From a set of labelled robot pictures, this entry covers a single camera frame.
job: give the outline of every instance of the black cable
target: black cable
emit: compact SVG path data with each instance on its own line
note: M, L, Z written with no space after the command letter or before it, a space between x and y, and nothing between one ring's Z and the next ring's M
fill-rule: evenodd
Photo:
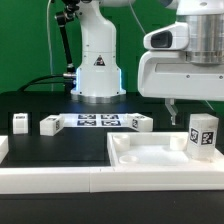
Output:
M29 86L33 86L33 85L46 85L46 84L64 84L64 82L34 82L34 83L28 83L28 84L24 85L23 88L22 87L19 88L18 91L23 92Z
M46 79L54 79L54 78L63 78L63 75L47 75L47 76L42 76L36 79L31 80L27 84L21 86L17 91L24 91L30 84L36 83L38 81L46 80Z

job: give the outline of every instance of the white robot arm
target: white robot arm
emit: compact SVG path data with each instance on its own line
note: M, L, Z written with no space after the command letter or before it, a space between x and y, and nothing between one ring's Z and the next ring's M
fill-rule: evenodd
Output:
M74 100L111 103L125 98L121 70L116 64L116 28L101 15L100 6L120 7L128 3L128 0L80 2L76 15L82 30L82 64L77 69L76 88L71 91Z
M149 33L139 64L138 89L165 98L224 101L224 0L160 0L177 9L176 23Z

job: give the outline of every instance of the cube with marker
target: cube with marker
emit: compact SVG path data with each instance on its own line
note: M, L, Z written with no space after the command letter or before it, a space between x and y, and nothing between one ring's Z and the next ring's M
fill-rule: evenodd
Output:
M13 134L28 133L28 114L19 113L13 115Z
M211 159L215 152L219 119L210 114L191 114L187 152L193 159Z
M40 122L40 135L54 136L64 128L64 117L50 115Z
M151 132L153 130L153 119L139 113L127 114L128 126L139 132Z

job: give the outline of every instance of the green backdrop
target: green backdrop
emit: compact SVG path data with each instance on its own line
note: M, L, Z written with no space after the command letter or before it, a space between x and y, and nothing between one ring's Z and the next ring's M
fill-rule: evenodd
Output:
M14 91L28 81L50 75L47 43L48 0L1 0L0 5L0 92ZM146 33L174 23L175 11L163 8L157 0L136 0L133 5ZM66 71L66 62L59 29L54 15L63 10L61 0L50 8L51 40L54 74ZM137 91L138 63L146 51L143 33L130 8L101 8L104 17L117 28L117 64L122 69L123 87ZM74 64L81 63L81 31L79 21L67 25ZM35 86L29 90L50 90L50 86ZM224 111L222 103L212 103Z

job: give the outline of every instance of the black tabletop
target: black tabletop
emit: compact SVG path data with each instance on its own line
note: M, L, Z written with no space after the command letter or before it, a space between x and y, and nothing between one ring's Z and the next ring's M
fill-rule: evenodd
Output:
M177 107L181 121L172 126L163 99L143 98L137 93L127 94L124 102L92 105L74 102L60 92L8 92L0 94L0 103L0 134L9 135L10 140L9 153L1 168L110 166L105 146L107 133L132 131L128 128L65 128L54 137L40 136L39 122L51 114L140 113L154 119L154 131L188 131L192 113L219 116L202 102L180 100ZM29 113L29 134L14 136L12 116L21 112ZM224 126L222 117L219 118L217 148L222 151ZM0 195L0 220L4 224L221 224L223 208L224 191Z

